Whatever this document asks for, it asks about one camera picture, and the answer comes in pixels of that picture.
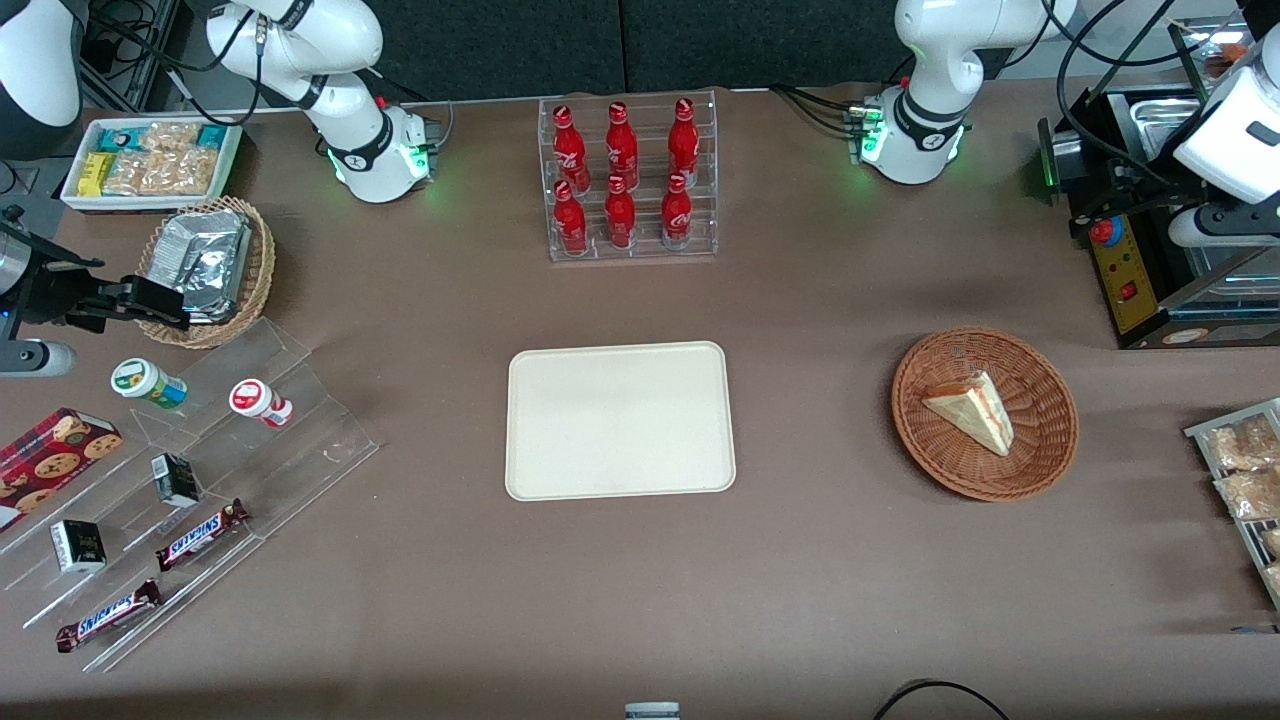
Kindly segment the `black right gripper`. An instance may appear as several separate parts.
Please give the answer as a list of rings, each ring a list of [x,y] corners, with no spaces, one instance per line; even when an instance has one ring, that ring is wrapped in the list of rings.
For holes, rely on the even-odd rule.
[[[3,316],[13,325],[54,324],[102,334],[109,322],[189,329],[182,292],[142,275],[102,284],[91,270],[105,265],[26,229],[23,208],[3,209]],[[100,304],[95,304],[99,297]]]

